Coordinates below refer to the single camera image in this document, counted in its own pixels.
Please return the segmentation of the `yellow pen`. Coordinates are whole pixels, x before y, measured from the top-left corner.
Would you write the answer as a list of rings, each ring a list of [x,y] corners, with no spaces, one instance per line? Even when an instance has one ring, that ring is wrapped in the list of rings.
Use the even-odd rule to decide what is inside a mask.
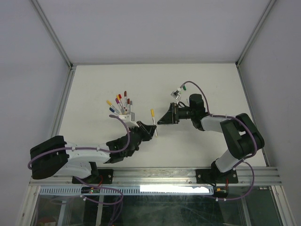
[[[151,112],[151,117],[152,117],[152,123],[156,127],[155,128],[155,137],[158,137],[158,131],[157,131],[157,125],[156,125],[156,121],[155,121],[154,109],[151,109],[150,112]]]

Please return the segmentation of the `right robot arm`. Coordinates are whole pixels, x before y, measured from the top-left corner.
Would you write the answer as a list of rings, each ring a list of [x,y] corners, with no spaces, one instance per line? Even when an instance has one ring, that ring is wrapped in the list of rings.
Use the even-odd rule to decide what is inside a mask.
[[[182,102],[171,103],[157,124],[178,124],[180,120],[188,119],[200,131],[219,132],[224,136],[227,150],[211,165],[210,176],[215,182],[222,182],[228,171],[254,156],[265,145],[262,135],[246,113],[235,117],[211,115],[205,109],[201,94],[190,95],[188,106]]]

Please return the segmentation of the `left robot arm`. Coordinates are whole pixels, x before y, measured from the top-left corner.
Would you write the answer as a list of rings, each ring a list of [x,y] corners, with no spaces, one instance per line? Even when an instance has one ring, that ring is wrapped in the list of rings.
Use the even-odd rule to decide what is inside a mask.
[[[30,150],[28,169],[35,180],[52,176],[74,176],[93,183],[98,179],[97,163],[115,164],[131,157],[142,142],[150,141],[157,128],[141,121],[130,127],[120,121],[126,134],[120,138],[95,146],[79,146],[54,136]]]

